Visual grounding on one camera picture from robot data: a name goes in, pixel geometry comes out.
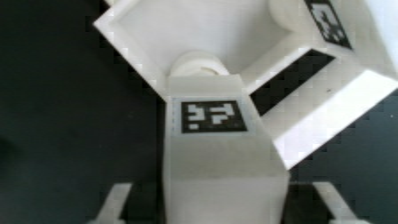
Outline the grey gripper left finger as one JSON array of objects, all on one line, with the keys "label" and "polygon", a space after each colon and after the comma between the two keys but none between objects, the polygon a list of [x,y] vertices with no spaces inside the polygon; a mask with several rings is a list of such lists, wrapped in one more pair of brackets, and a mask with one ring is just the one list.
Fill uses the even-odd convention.
[{"label": "grey gripper left finger", "polygon": [[132,187],[132,183],[118,183],[113,186],[97,218],[88,222],[88,224],[127,224],[121,214]]}]

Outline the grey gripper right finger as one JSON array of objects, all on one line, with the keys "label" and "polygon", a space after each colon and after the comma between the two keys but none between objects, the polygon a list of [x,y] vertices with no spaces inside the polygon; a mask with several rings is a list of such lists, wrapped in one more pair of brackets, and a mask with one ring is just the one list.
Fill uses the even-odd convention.
[{"label": "grey gripper right finger", "polygon": [[313,183],[322,201],[333,214],[329,224],[372,224],[354,214],[344,196],[331,182]]}]

